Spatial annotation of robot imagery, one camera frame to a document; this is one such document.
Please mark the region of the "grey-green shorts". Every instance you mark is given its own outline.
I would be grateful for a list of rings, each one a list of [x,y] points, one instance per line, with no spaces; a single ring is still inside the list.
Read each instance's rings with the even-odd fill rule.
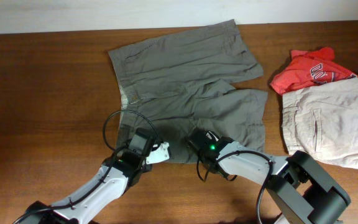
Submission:
[[[268,94],[235,87],[264,71],[233,20],[147,39],[109,56],[121,94],[118,146],[137,128],[157,130],[170,145],[171,162],[194,163],[186,138],[200,128],[264,150]]]

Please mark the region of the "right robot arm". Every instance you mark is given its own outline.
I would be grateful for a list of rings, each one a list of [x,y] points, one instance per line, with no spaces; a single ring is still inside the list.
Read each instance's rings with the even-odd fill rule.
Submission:
[[[256,207],[268,192],[281,211],[277,223],[339,223],[351,204],[349,194],[305,152],[273,156],[202,129],[194,130],[187,141],[197,165],[206,169],[202,181],[218,174],[228,181],[243,177],[259,184]]]

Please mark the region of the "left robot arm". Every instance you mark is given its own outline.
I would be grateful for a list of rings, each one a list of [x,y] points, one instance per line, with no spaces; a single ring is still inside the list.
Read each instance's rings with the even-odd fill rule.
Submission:
[[[129,142],[106,158],[96,175],[64,199],[51,205],[31,204],[15,223],[89,223],[113,200],[138,183],[152,170],[153,153],[165,151],[165,144],[154,131],[138,128]]]

